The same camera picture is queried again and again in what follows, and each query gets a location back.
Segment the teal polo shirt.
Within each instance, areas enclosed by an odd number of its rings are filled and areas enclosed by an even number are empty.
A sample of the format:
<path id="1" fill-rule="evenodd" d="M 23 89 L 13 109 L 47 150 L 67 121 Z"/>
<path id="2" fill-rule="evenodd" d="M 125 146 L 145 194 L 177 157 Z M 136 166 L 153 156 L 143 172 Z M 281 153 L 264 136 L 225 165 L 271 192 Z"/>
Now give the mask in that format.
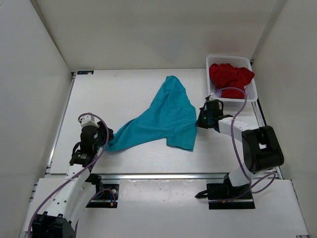
<path id="1" fill-rule="evenodd" d="M 185 87 L 177 77 L 167 76 L 149 108 L 122 126 L 108 143 L 107 150 L 123 151 L 165 138 L 169 147 L 193 151 L 196 119 L 196 109 Z"/>

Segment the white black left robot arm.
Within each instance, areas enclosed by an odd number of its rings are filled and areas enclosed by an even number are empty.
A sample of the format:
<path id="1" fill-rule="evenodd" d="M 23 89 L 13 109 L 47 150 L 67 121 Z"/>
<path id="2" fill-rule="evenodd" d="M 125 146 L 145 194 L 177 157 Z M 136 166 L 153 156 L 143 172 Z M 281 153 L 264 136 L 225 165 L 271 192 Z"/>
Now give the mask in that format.
<path id="1" fill-rule="evenodd" d="M 80 142 L 72 151 L 63 183 L 35 210 L 28 225 L 29 238 L 74 238 L 80 214 L 91 200 L 103 195 L 101 177 L 92 169 L 113 139 L 101 120 L 81 121 Z"/>

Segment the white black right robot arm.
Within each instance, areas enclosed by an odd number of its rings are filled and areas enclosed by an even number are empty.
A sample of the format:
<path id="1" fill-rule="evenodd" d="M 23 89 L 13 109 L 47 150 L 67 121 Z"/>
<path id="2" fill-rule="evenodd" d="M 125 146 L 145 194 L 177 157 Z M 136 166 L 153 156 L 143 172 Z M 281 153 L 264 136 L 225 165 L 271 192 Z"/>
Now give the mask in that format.
<path id="1" fill-rule="evenodd" d="M 231 137 L 239 167 L 230 172 L 229 182 L 222 187 L 223 194 L 234 198 L 241 186 L 249 184 L 260 172 L 284 164 L 284 155 L 274 129 L 269 126 L 255 126 L 223 113 L 223 102 L 213 99 L 200 108 L 196 126 L 214 129 Z"/>

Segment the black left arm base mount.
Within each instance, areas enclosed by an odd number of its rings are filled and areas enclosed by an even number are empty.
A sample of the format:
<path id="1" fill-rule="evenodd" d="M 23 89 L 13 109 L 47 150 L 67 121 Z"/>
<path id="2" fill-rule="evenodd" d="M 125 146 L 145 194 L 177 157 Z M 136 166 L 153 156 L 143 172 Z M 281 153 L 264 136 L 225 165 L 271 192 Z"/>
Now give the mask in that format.
<path id="1" fill-rule="evenodd" d="M 93 198 L 87 205 L 86 208 L 109 208 L 114 209 L 118 206 L 119 197 L 119 180 L 101 180 L 98 196 Z"/>

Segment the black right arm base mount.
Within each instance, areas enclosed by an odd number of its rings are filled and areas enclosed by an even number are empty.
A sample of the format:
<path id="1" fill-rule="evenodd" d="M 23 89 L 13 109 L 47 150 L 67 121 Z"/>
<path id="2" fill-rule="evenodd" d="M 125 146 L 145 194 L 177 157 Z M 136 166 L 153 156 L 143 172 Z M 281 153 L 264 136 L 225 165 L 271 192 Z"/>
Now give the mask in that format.
<path id="1" fill-rule="evenodd" d="M 198 192 L 195 198 L 207 198 L 210 210 L 244 210 L 256 208 L 247 184 L 240 187 L 230 187 L 224 183 L 208 183 L 207 189 Z"/>

